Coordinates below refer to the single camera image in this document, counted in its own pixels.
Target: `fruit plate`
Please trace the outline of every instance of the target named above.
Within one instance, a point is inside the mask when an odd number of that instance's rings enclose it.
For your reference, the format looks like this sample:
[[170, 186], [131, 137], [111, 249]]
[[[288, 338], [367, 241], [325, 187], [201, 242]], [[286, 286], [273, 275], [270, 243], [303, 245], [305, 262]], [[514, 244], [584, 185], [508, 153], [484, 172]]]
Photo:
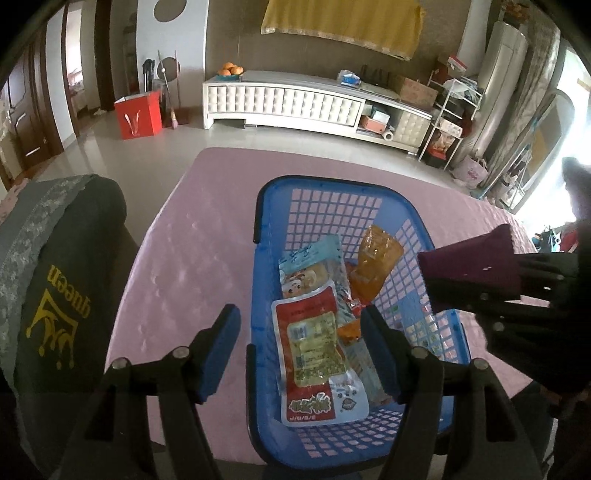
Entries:
[[237, 82], [240, 80], [240, 75], [216, 75], [216, 80], [223, 80], [224, 82]]

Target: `yellow crown logo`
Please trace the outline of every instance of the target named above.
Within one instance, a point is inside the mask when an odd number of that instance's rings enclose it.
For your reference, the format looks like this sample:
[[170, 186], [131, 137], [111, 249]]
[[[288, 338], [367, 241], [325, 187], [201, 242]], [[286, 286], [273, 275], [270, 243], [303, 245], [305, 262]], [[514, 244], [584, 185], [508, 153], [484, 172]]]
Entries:
[[43, 336], [43, 343], [39, 347], [39, 355], [45, 356], [47, 345], [49, 345], [52, 351], [56, 349], [57, 345], [59, 358], [56, 362], [56, 367], [58, 370], [61, 370], [62, 353], [64, 347], [68, 344], [70, 349], [69, 366], [70, 368], [74, 368], [74, 336], [76, 335], [78, 322], [60, 310], [47, 289], [41, 298], [41, 303], [37, 307], [37, 312], [35, 313], [31, 326], [27, 328], [27, 338], [31, 337], [32, 329], [41, 320], [45, 324], [45, 334]]

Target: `brown wall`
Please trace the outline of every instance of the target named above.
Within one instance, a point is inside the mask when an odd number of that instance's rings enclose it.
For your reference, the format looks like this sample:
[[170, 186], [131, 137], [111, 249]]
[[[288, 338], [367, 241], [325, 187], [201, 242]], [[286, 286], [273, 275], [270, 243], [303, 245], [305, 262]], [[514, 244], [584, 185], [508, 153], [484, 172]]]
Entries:
[[470, 0], [420, 0], [427, 11], [412, 60], [325, 38], [273, 33], [261, 35], [268, 0], [210, 0], [205, 53], [206, 77], [232, 61], [247, 70], [275, 70], [336, 78], [361, 65], [426, 82], [440, 53], [455, 53], [464, 32]]

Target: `wooden door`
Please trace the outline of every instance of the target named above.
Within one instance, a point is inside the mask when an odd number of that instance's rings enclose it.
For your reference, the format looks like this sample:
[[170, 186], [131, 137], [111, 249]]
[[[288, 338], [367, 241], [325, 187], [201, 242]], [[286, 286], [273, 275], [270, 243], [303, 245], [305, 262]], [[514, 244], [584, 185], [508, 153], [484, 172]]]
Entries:
[[33, 53], [33, 46], [25, 48], [4, 87], [10, 121], [21, 149], [23, 170], [51, 158], [37, 110]]

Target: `snack package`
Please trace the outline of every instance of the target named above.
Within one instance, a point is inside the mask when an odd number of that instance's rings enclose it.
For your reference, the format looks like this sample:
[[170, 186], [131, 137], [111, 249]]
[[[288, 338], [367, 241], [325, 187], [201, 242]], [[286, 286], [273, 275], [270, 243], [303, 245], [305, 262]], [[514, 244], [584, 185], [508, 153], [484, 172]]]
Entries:
[[276, 300], [272, 314], [284, 385], [282, 423], [312, 426], [364, 419], [369, 414], [365, 387], [338, 341], [334, 282]]
[[348, 305], [352, 300], [351, 288], [338, 235], [326, 235], [321, 240], [284, 256], [279, 260], [279, 278], [285, 299], [314, 291], [332, 280], [339, 305], [337, 327], [355, 321], [355, 315]]
[[392, 397], [384, 391], [365, 340], [360, 339], [356, 342], [352, 342], [347, 346], [344, 346], [343, 350], [351, 368], [357, 373], [365, 388], [365, 394], [368, 396], [369, 406], [377, 407], [379, 405], [390, 403]]
[[377, 225], [371, 225], [359, 246], [358, 263], [349, 271], [350, 289], [361, 303], [373, 301], [404, 249]]

